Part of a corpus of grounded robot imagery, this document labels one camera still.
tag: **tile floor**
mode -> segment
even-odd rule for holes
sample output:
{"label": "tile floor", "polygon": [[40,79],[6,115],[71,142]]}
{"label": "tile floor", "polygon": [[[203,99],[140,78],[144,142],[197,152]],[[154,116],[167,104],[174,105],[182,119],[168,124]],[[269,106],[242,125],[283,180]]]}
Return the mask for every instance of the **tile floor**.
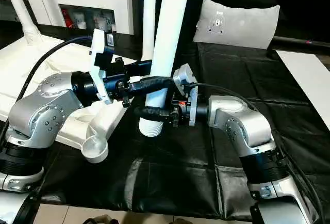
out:
{"label": "tile floor", "polygon": [[241,221],[222,221],[201,218],[190,218],[172,215],[138,214],[125,211],[87,209],[84,207],[40,205],[34,224],[83,224],[91,217],[107,214],[117,219],[120,224],[169,224],[177,218],[182,218],[193,224],[249,224]]}

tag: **white pipe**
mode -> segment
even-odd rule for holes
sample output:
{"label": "white pipe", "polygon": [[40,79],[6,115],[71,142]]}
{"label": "white pipe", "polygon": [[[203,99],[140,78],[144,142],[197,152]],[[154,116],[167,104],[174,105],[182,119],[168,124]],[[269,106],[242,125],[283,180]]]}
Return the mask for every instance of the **white pipe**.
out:
{"label": "white pipe", "polygon": [[[171,76],[187,0],[162,0],[150,76]],[[167,90],[150,93],[145,105],[163,107]],[[140,132],[149,137],[161,132],[162,122],[140,118]]]}
{"label": "white pipe", "polygon": [[11,0],[11,2],[23,26],[23,33],[27,42],[29,44],[40,42],[40,32],[32,22],[23,0]]}
{"label": "white pipe", "polygon": [[143,49],[141,60],[151,60],[155,45],[156,0],[143,0]]}

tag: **black wire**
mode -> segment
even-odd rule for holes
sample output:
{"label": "black wire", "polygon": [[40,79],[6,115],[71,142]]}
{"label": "black wire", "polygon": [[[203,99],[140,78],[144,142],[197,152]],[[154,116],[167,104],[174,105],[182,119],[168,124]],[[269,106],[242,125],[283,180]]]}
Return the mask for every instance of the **black wire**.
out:
{"label": "black wire", "polygon": [[192,84],[189,84],[189,86],[210,87],[210,88],[221,90],[221,91],[226,92],[226,93],[230,93],[231,95],[233,95],[235,97],[238,97],[238,98],[242,99],[244,102],[246,102],[247,105],[249,105],[249,107],[252,110],[259,112],[258,108],[253,103],[251,103],[249,100],[247,100],[245,97],[241,96],[240,94],[238,94],[238,93],[236,93],[234,91],[231,91],[231,90],[229,90],[227,88],[224,88],[224,87],[221,87],[221,86],[216,86],[216,85],[211,85],[211,84],[206,84],[206,83],[192,83]]}
{"label": "black wire", "polygon": [[[82,37],[76,37],[76,38],[72,38],[70,40],[67,40],[67,41],[64,41],[62,43],[60,43],[59,45],[56,45],[55,47],[53,47],[52,49],[50,49],[47,53],[45,53],[38,61],[37,63],[34,65],[34,67],[31,69],[28,77],[26,78],[26,81],[22,87],[22,90],[20,92],[20,94],[18,95],[17,99],[16,99],[16,102],[18,100],[20,100],[28,85],[30,84],[31,80],[32,80],[32,77],[34,76],[35,72],[37,71],[37,69],[40,67],[41,63],[43,63],[51,54],[53,54],[55,51],[59,50],[60,48],[70,44],[70,43],[73,43],[73,42],[79,42],[79,41],[85,41],[85,40],[92,40],[92,37],[90,36],[82,36]],[[0,133],[0,149],[2,148],[4,142],[5,142],[5,134],[8,130],[8,127],[9,127],[9,119],[7,118],[6,120],[6,123],[4,125],[4,128],[2,129],[1,133]]]}
{"label": "black wire", "polygon": [[[210,88],[215,88],[215,89],[219,89],[223,92],[227,92],[227,93],[230,93],[231,95],[233,96],[236,96],[238,98],[241,98],[243,101],[245,101],[247,103],[247,105],[249,105],[249,107],[255,111],[258,111],[257,107],[252,104],[249,100],[247,100],[246,98],[244,98],[243,96],[241,96],[240,94],[234,92],[234,91],[231,91],[229,89],[226,89],[224,87],[221,87],[221,86],[216,86],[216,85],[211,85],[211,84],[205,84],[205,83],[191,83],[188,85],[189,87],[192,87],[192,86],[204,86],[204,87],[210,87]],[[308,177],[305,175],[305,173],[302,171],[302,169],[300,169],[300,167],[298,166],[298,164],[296,163],[296,161],[292,158],[292,156],[285,150],[285,149],[282,149],[281,146],[278,146],[280,151],[282,152],[282,154],[286,155],[291,164],[293,165],[293,167],[296,169],[296,171],[298,172],[298,174],[302,177],[303,181],[305,182],[308,190],[309,190],[309,194],[307,195],[310,195],[311,198],[312,198],[312,203],[316,206],[317,208],[317,212],[320,216],[320,220],[321,220],[321,223],[322,224],[325,224],[325,217],[324,217],[324,212],[323,212],[323,208],[322,208],[322,203],[321,203],[321,200],[315,190],[315,188],[313,187],[312,183],[310,182],[310,180],[308,179]],[[289,171],[290,173],[292,174],[292,176],[296,179],[296,182],[298,182],[301,186],[301,188],[304,188],[300,182],[300,180],[297,178],[297,176],[295,175],[296,173],[292,170],[292,168],[288,165],[288,168],[289,168]]]}
{"label": "black wire", "polygon": [[310,191],[310,193],[312,194],[312,196],[314,198],[314,205],[316,205],[318,214],[320,216],[321,223],[322,224],[325,224],[325,217],[324,217],[324,211],[323,211],[323,208],[322,208],[322,203],[321,203],[321,200],[320,200],[320,198],[319,198],[319,196],[318,196],[318,194],[317,194],[317,192],[316,192],[313,184],[308,179],[308,177],[306,176],[306,174],[302,171],[302,169],[298,166],[298,164],[292,158],[292,156],[285,149],[283,149],[282,151],[285,153],[285,155],[288,157],[288,159],[292,163],[292,165],[295,168],[295,170],[297,170],[297,172],[299,173],[299,175],[302,177],[302,179],[306,183],[306,186],[307,186],[308,190]]}

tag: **white cylinder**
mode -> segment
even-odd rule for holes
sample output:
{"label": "white cylinder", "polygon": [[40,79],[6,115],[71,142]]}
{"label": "white cylinder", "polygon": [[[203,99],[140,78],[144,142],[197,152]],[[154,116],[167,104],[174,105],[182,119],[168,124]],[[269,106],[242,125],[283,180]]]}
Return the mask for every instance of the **white cylinder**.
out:
{"label": "white cylinder", "polygon": [[23,0],[11,0],[11,2],[23,26],[24,36],[28,43],[40,42],[40,32],[32,22]]}
{"label": "white cylinder", "polygon": [[[187,0],[162,0],[150,76],[171,76]],[[163,107],[167,89],[150,93],[145,105]],[[160,134],[162,122],[140,118],[140,132],[149,137]]]}
{"label": "white cylinder", "polygon": [[156,0],[143,0],[143,48],[142,59],[151,60],[155,45]]}

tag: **white pillow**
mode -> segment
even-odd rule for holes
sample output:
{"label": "white pillow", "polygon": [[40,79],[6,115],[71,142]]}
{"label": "white pillow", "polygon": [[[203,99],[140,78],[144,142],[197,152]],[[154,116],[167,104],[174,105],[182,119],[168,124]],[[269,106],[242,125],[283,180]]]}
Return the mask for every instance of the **white pillow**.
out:
{"label": "white pillow", "polygon": [[279,5],[244,9],[203,0],[194,41],[266,49],[275,34],[278,14]]}

